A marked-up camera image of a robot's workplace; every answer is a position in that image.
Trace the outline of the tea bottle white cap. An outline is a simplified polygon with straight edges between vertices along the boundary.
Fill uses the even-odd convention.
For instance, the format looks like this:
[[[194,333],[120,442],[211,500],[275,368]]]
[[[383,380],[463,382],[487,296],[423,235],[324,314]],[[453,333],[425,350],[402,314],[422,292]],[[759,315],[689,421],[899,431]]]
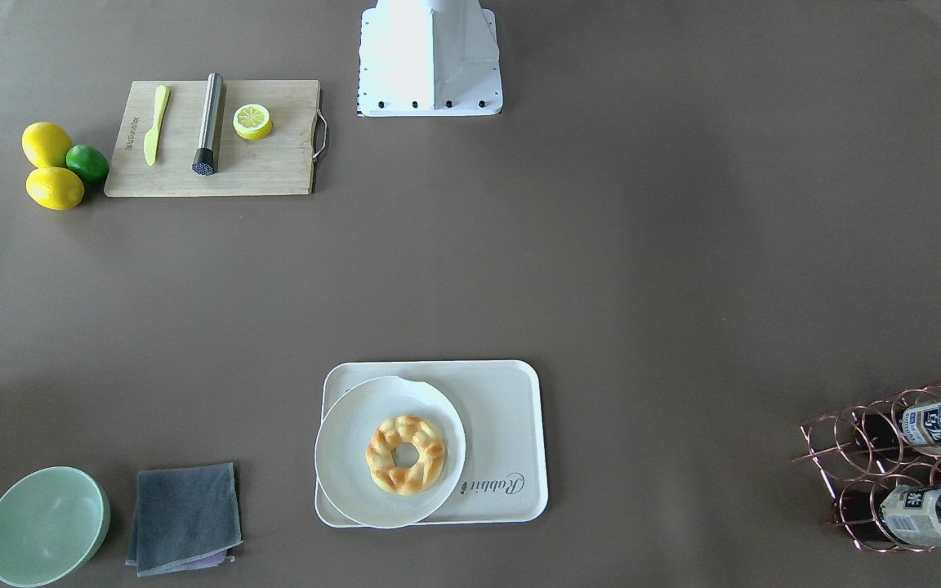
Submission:
[[[941,547],[941,485],[897,485],[882,500],[879,519],[902,543]]]

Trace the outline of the cream serving tray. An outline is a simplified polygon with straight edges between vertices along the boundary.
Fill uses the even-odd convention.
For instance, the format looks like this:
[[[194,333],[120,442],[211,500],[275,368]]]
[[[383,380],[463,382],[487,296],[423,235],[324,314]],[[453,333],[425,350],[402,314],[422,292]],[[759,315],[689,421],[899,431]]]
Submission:
[[[466,431],[466,461],[454,491],[437,511],[410,525],[523,523],[545,510],[544,425],[539,380],[529,364],[513,359],[343,363],[324,381],[322,423],[356,385],[385,376],[436,387],[455,406]],[[318,475],[316,510],[333,528],[365,526],[328,501]]]

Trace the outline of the white round plate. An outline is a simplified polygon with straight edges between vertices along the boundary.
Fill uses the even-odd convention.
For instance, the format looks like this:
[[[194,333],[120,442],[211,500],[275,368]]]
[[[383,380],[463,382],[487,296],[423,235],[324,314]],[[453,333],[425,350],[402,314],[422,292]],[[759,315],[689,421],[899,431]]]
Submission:
[[[411,497],[383,492],[363,455],[382,421],[415,414],[432,421],[447,443],[447,461],[433,488]],[[400,528],[432,515],[454,491],[466,461],[466,431],[452,402],[436,387],[399,376],[376,377],[348,391],[326,413],[316,440],[316,473],[328,501],[371,528]]]

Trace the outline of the half lemon slice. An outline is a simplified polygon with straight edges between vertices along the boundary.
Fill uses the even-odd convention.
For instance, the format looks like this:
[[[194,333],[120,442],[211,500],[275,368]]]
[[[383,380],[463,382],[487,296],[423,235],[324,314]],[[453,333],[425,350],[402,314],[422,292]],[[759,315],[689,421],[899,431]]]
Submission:
[[[233,115],[233,130],[240,138],[258,140],[266,138],[273,131],[271,112],[264,105],[240,105]]]

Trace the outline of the bamboo cutting board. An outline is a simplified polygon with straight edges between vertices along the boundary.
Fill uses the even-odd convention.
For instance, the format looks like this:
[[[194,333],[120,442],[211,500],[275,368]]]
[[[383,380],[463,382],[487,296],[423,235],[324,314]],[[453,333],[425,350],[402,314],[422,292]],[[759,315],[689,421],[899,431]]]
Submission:
[[[303,196],[311,194],[316,172],[316,141],[328,127],[318,116],[317,79],[225,79],[219,122],[213,138],[216,170],[197,174],[193,162],[201,141],[206,79],[167,81],[156,163],[145,162],[145,135],[154,121],[158,81],[132,82],[109,163],[105,196],[217,197]],[[233,130],[242,105],[264,105],[272,132],[254,141]]]

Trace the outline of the grey folded cloth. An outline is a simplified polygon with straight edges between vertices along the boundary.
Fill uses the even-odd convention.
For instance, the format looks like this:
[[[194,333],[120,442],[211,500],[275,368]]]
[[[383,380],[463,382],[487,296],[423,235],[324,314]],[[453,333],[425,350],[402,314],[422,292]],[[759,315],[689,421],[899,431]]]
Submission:
[[[137,475],[126,563],[139,577],[220,565],[242,542],[231,462]]]

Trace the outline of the yellow-green plastic knife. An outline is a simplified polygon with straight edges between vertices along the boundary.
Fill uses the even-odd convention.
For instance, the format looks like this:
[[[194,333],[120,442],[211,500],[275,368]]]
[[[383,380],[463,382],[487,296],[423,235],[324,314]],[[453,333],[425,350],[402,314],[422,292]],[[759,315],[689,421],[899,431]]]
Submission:
[[[160,85],[154,89],[152,127],[147,130],[145,137],[143,137],[143,156],[145,156],[145,162],[149,167],[152,167],[157,160],[159,137],[162,130],[164,114],[167,112],[169,97],[171,97],[171,88],[169,88],[168,85],[160,83]]]

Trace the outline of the green lime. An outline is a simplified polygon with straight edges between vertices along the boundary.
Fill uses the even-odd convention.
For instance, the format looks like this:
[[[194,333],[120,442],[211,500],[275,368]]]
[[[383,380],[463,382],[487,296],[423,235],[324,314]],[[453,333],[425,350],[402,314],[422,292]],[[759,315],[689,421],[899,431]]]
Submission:
[[[86,184],[99,184],[107,179],[109,163],[92,145],[72,145],[65,154],[65,167]]]

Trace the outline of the whole yellow lemon near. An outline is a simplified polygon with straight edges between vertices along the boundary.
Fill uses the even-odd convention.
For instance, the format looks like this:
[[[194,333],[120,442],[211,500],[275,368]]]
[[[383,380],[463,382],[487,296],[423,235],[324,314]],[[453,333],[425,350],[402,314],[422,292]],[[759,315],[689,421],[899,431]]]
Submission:
[[[79,205],[85,196],[83,180],[66,167],[37,168],[25,182],[27,194],[52,211],[67,211]]]

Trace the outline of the whole yellow lemon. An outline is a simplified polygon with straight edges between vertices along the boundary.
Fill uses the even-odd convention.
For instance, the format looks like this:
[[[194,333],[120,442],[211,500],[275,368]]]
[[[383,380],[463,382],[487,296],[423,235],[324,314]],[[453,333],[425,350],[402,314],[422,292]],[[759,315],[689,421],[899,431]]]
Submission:
[[[67,211],[79,205],[85,196],[83,180],[66,167],[37,168],[25,182],[27,194],[52,211]]]
[[[25,157],[36,168],[66,167],[66,156],[74,146],[67,131],[53,122],[35,122],[23,130]]]

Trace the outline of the whole yellow lemon far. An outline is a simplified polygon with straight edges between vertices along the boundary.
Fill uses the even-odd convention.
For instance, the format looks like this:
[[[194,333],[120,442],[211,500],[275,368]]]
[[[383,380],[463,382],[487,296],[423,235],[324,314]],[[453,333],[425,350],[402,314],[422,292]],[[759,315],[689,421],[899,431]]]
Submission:
[[[36,168],[66,167],[66,156],[74,146],[67,131],[53,122],[35,122],[23,130],[25,157]]]

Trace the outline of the mint green bowl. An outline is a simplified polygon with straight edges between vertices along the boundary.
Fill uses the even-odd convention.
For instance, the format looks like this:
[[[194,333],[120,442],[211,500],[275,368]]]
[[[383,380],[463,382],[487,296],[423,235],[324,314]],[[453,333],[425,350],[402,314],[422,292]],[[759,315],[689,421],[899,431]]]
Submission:
[[[30,473],[0,498],[0,581],[59,581],[93,557],[110,520],[107,495],[87,473],[72,466]]]

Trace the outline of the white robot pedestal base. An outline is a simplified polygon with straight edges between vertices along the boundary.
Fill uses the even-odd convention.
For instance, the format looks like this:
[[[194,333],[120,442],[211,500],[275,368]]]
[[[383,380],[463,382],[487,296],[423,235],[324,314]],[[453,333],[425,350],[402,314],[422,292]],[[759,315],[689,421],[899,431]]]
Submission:
[[[501,113],[494,12],[478,1],[378,1],[361,15],[356,97],[363,117]]]

